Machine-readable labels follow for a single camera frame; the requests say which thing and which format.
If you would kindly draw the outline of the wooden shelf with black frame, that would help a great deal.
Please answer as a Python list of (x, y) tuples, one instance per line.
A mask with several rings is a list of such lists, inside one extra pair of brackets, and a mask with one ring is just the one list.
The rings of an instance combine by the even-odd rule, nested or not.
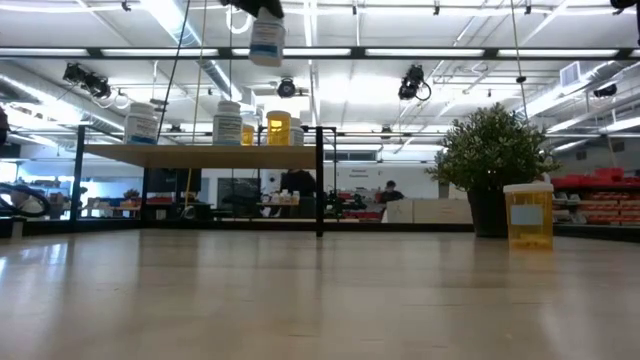
[(175, 169), (311, 169), (316, 172), (316, 217), (313, 230), (318, 238), (330, 230), (325, 220), (324, 133), (334, 127), (315, 126), (315, 145), (304, 146), (227, 146), (227, 145), (88, 145), (87, 126), (77, 130), (72, 186), (72, 223), (79, 219), (79, 188), (85, 154), (141, 167), (147, 178), (152, 168)]

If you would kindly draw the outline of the green potted plant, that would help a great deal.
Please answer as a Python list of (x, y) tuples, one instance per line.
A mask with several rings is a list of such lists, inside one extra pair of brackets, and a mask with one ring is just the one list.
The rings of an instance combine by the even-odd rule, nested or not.
[(545, 142), (543, 129), (496, 103), (452, 122), (428, 174), (466, 192), (478, 237), (505, 238), (503, 188), (541, 180), (560, 168)]

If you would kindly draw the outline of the white ceiling vent box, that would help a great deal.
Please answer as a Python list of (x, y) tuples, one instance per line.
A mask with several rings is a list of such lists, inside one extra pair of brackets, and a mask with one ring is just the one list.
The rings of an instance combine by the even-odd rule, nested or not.
[(575, 61), (570, 63), (559, 71), (559, 75), (560, 85), (563, 88), (569, 88), (581, 84), (583, 80), (581, 62)]

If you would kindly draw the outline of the black screen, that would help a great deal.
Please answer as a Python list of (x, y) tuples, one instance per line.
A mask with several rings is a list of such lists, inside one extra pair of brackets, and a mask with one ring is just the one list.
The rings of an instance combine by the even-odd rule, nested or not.
[(147, 190), (155, 193), (199, 192), (201, 190), (201, 169), (150, 169), (147, 178)]

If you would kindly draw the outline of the white cabinet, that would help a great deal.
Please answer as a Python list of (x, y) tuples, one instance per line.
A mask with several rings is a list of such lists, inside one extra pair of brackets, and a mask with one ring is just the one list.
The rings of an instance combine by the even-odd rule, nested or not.
[(470, 205), (466, 200), (402, 199), (387, 203), (383, 222), (470, 225), (473, 220)]

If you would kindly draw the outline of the white medicine bottle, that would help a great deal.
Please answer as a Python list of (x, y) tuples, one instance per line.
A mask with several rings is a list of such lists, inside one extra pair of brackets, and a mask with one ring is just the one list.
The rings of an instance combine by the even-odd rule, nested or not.
[(124, 142), (128, 145), (156, 145), (159, 119), (154, 106), (133, 102), (125, 117)]
[(289, 145), (290, 146), (303, 146), (304, 145), (304, 130), (299, 118), (292, 117), (290, 120), (290, 132), (289, 132)]
[(213, 117), (212, 144), (240, 145), (242, 143), (243, 119), (241, 106), (232, 101), (220, 101)]
[(284, 58), (285, 37), (283, 20), (261, 7), (252, 26), (249, 59), (258, 66), (280, 67)]

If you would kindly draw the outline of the red storage rack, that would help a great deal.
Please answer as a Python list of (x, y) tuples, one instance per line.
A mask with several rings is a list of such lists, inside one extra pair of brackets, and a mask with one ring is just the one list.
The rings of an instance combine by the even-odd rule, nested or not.
[(640, 226), (640, 176), (626, 176), (622, 168), (600, 168), (551, 183), (556, 224)]

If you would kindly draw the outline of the black overhead frame beam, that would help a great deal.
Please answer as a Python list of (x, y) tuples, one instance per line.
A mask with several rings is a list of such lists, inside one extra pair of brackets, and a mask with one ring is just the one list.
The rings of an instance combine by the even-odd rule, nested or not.
[[(1, 59), (246, 59), (247, 48), (99, 48), (99, 47), (0, 47)], [(473, 48), (473, 47), (291, 47), (284, 50), (286, 59), (327, 60), (488, 60), (488, 61), (640, 61), (639, 48)]]

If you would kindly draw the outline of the person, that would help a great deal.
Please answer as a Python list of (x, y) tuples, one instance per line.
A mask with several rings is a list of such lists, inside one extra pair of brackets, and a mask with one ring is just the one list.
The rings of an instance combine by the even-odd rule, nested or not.
[(316, 180), (306, 170), (290, 169), (281, 176), (280, 190), (293, 194), (298, 192), (301, 198), (313, 198), (316, 194)]
[(404, 198), (404, 194), (396, 189), (396, 182), (389, 180), (382, 192), (379, 193), (378, 202), (380, 204), (386, 204), (390, 201), (397, 201)]

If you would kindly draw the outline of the black aluminium table frame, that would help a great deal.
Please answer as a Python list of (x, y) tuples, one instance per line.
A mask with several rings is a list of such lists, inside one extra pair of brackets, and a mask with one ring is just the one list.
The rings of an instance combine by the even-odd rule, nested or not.
[[(77, 221), (26, 221), (22, 219), (22, 234), (40, 236), (101, 231), (171, 229), (171, 230), (224, 230), (224, 231), (312, 231), (315, 222), (240, 222), (240, 221), (187, 221), (187, 220), (132, 220), (89, 219)], [(472, 233), (470, 224), (383, 224), (383, 223), (323, 223), (325, 232), (374, 233)], [(563, 237), (619, 241), (640, 244), (640, 227), (604, 225), (556, 225), (554, 234)]]

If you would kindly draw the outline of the black hanging device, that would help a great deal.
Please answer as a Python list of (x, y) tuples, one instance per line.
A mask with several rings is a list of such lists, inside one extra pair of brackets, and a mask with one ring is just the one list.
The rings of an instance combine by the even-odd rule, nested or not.
[(107, 99), (112, 93), (106, 77), (85, 69), (79, 63), (68, 63), (62, 79), (72, 86), (80, 87), (95, 99)]
[(428, 101), (432, 96), (432, 89), (425, 80), (423, 67), (413, 64), (409, 67), (398, 90), (400, 100), (409, 101), (417, 99), (421, 102)]

